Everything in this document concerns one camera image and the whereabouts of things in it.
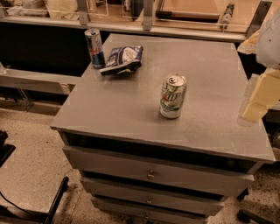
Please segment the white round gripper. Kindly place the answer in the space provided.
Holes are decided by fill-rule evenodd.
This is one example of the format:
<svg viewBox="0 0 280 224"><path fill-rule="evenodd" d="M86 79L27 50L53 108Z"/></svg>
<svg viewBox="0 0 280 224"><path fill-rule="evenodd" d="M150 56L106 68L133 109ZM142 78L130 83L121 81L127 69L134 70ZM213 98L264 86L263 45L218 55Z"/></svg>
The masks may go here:
<svg viewBox="0 0 280 224"><path fill-rule="evenodd" d="M248 80L240 123L258 123L280 100L280 7L262 25L256 47L256 60L269 68Z"/></svg>

